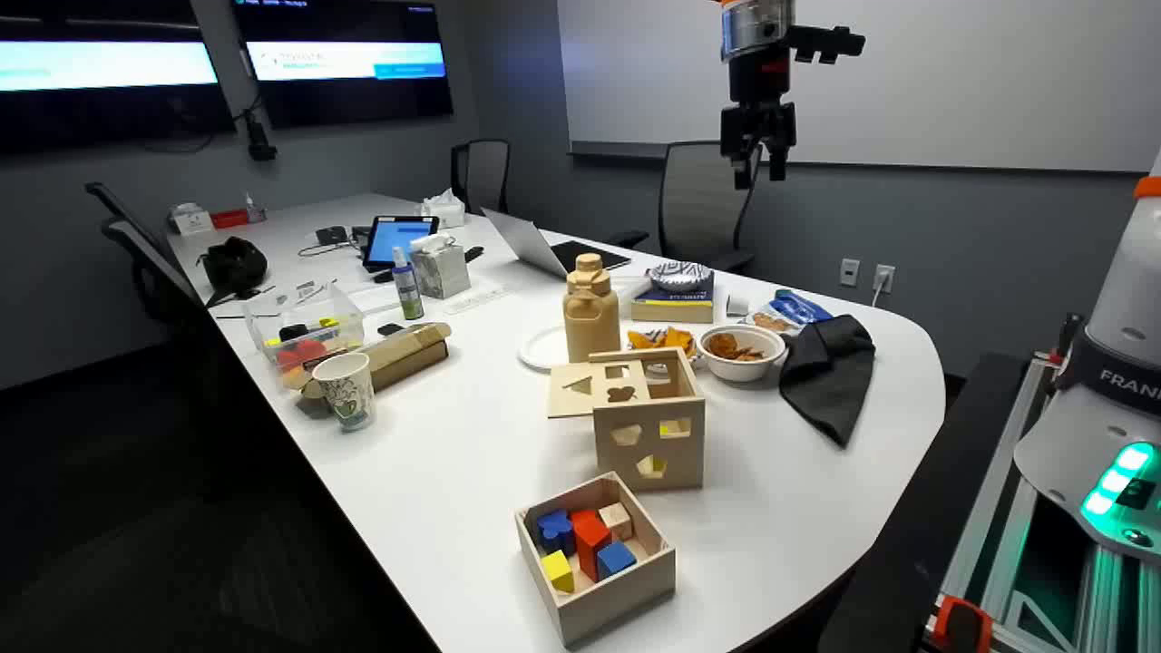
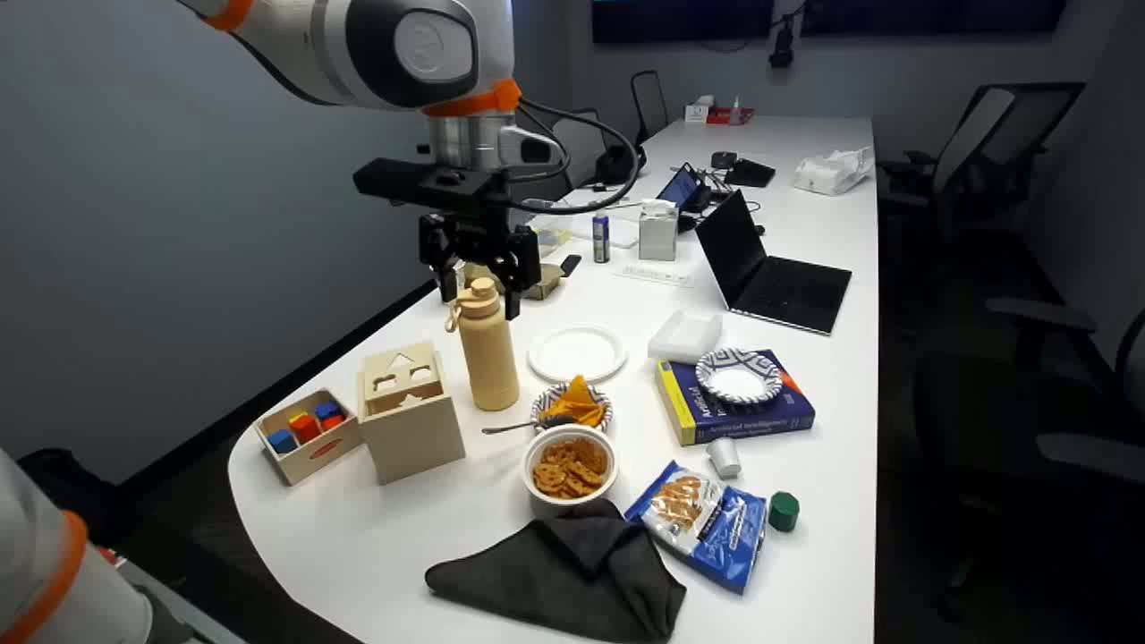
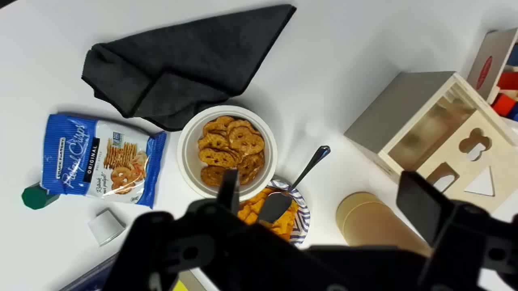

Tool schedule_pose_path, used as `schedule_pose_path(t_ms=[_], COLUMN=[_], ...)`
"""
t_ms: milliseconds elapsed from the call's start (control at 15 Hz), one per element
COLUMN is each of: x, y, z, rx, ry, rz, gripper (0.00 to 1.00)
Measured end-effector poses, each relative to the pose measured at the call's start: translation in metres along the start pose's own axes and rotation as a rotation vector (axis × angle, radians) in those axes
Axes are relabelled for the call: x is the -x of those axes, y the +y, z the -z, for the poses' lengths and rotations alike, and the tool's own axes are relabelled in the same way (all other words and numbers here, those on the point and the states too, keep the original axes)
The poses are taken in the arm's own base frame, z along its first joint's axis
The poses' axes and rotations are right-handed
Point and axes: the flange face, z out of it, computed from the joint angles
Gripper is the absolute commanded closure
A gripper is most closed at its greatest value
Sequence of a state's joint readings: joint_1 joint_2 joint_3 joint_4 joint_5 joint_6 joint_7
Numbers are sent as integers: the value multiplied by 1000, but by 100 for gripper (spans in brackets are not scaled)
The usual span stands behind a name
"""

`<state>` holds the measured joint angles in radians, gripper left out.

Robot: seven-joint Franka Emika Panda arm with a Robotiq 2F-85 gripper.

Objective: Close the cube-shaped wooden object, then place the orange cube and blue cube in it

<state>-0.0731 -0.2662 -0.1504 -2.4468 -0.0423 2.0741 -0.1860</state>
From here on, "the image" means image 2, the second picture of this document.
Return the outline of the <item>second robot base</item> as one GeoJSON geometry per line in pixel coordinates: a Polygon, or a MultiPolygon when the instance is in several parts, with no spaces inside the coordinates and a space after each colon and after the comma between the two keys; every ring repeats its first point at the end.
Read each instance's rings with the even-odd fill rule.
{"type": "Polygon", "coordinates": [[[0,450],[0,644],[179,644],[186,625],[134,588],[0,450]]]}

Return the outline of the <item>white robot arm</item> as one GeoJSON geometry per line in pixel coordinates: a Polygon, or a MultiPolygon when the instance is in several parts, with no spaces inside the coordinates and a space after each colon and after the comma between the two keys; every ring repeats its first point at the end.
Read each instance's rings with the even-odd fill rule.
{"type": "Polygon", "coordinates": [[[376,158],[353,185],[419,205],[424,261],[450,278],[450,261],[483,266],[504,285],[504,315],[541,278],[538,231],[513,226],[510,181],[562,154],[517,120],[513,0],[179,0],[233,35],[280,84],[322,108],[424,109],[430,159],[376,158]]]}

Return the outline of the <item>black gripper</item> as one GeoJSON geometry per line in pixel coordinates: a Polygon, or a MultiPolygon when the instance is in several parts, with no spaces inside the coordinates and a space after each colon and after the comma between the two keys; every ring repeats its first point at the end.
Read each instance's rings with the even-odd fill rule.
{"type": "Polygon", "coordinates": [[[510,173],[411,165],[376,158],[353,173],[368,198],[424,206],[419,257],[433,272],[442,304],[458,295],[458,261],[488,266],[504,281],[504,315],[517,318],[524,293],[541,278],[538,231],[510,223],[510,173]]]}

